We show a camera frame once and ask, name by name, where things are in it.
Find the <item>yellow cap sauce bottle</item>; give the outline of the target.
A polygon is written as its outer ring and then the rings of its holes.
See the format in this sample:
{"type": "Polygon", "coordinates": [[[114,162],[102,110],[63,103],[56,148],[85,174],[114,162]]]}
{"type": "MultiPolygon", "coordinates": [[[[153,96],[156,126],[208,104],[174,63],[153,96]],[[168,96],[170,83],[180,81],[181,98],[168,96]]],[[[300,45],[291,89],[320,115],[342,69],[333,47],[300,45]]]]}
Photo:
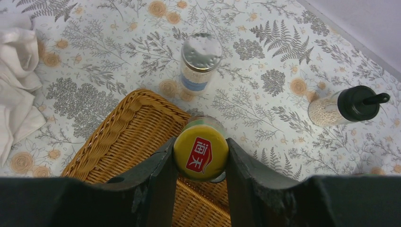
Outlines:
{"type": "Polygon", "coordinates": [[[225,127],[208,115],[190,118],[173,145],[179,173],[195,182],[224,181],[228,154],[225,127]]]}

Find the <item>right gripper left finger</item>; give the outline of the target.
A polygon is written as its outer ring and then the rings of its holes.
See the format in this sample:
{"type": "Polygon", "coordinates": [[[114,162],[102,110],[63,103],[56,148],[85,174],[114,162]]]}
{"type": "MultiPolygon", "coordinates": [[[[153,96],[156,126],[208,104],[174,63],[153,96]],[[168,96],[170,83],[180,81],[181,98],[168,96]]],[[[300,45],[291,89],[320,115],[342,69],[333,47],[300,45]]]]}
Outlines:
{"type": "Polygon", "coordinates": [[[0,180],[3,227],[169,227],[177,170],[170,138],[149,158],[105,183],[76,178],[0,180]]]}

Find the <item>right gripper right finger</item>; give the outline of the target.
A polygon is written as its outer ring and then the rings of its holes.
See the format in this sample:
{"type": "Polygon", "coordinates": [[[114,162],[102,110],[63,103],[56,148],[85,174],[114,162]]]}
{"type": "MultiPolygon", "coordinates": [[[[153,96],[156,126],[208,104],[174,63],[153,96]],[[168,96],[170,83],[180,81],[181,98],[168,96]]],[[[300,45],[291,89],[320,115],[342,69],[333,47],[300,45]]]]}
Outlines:
{"type": "Polygon", "coordinates": [[[265,166],[227,139],[226,167],[234,227],[398,227],[401,179],[314,175],[298,182],[265,166]]]}

